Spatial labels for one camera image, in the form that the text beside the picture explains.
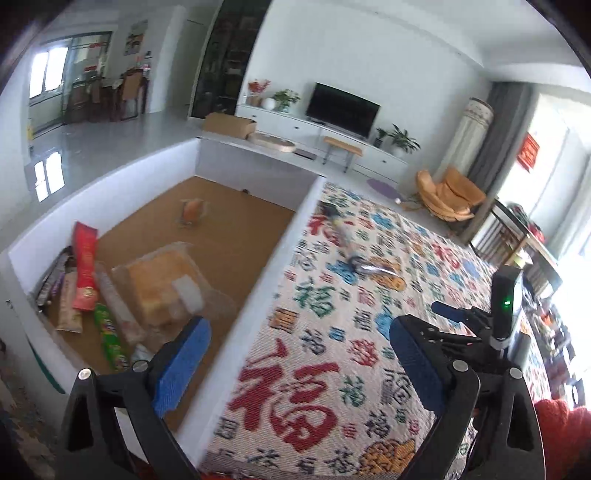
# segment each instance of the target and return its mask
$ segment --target orange armchair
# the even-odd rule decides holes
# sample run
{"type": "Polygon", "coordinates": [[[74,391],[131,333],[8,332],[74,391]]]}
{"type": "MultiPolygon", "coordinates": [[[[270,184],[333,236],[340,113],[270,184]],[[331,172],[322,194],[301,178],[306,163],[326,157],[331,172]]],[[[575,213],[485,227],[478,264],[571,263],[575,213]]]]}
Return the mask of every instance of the orange armchair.
{"type": "Polygon", "coordinates": [[[449,167],[441,183],[427,170],[417,173],[418,194],[429,211],[446,222],[474,217],[470,209],[484,202],[486,195],[455,168],[449,167]]]}

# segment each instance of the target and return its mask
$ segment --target wooden bench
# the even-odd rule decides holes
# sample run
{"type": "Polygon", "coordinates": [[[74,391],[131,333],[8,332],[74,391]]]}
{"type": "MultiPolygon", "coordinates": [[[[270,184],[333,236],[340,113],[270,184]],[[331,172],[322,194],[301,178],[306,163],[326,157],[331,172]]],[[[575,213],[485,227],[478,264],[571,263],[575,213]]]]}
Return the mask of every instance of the wooden bench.
{"type": "Polygon", "coordinates": [[[357,155],[358,157],[363,157],[363,150],[361,150],[359,147],[356,147],[355,145],[350,145],[348,143],[342,142],[341,140],[338,140],[333,137],[324,137],[322,140],[325,143],[328,143],[328,145],[329,145],[329,149],[326,152],[326,156],[324,157],[324,161],[322,162],[323,165],[326,164],[326,162],[328,161],[333,148],[340,148],[341,150],[346,150],[348,152],[347,157],[345,159],[346,164],[345,164],[344,172],[347,172],[349,167],[353,164],[353,161],[355,159],[355,155],[357,155]]]}

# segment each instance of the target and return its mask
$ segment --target tv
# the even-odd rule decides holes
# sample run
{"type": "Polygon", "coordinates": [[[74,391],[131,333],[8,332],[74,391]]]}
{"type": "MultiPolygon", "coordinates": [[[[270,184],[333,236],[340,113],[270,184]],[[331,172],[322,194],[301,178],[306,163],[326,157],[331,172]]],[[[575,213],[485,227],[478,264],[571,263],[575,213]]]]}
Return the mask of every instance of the tv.
{"type": "Polygon", "coordinates": [[[379,105],[351,93],[316,83],[306,116],[368,138],[379,105]]]}

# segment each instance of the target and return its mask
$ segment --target red decoration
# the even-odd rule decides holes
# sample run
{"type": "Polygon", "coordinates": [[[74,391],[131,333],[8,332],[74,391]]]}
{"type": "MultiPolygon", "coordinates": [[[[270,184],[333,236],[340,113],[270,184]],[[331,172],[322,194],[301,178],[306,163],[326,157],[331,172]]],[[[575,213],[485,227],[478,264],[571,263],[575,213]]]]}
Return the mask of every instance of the red decoration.
{"type": "Polygon", "coordinates": [[[330,408],[308,404],[328,389],[326,382],[318,377],[339,372],[340,368],[334,362],[306,365],[293,372],[295,381],[271,388],[283,377],[282,366],[277,363],[270,367],[254,367],[271,358],[288,356],[281,339],[275,342],[275,352],[246,363],[238,377],[245,383],[236,391],[228,409],[244,408],[244,428],[253,432],[261,425],[263,408],[270,401],[269,422],[273,431],[296,452],[303,452],[321,442],[337,425],[337,417],[330,408]]]}
{"type": "Polygon", "coordinates": [[[248,91],[253,95],[260,95],[271,84],[270,80],[248,82],[248,91]]]}
{"type": "Polygon", "coordinates": [[[517,155],[517,161],[527,171],[531,171],[531,169],[534,168],[535,158],[538,156],[539,151],[540,145],[538,142],[536,142],[534,137],[532,137],[530,134],[527,134],[525,136],[525,140],[523,140],[521,151],[517,155]]]}

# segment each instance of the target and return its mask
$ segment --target flower vase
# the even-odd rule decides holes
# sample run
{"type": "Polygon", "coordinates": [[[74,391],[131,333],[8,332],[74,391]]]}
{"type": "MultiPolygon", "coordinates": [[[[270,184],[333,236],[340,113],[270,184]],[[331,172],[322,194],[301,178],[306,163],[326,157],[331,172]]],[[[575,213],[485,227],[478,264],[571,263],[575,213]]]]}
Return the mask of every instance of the flower vase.
{"type": "Polygon", "coordinates": [[[274,110],[276,105],[277,102],[273,98],[265,98],[261,103],[261,107],[263,107],[265,110],[274,110]]]}
{"type": "Polygon", "coordinates": [[[394,157],[396,158],[400,158],[401,160],[404,158],[404,156],[406,155],[406,151],[402,148],[400,148],[397,145],[392,145],[390,147],[390,153],[392,155],[394,155],[394,157]]]}
{"type": "Polygon", "coordinates": [[[249,95],[246,103],[251,106],[261,106],[261,97],[259,95],[249,95]]]}

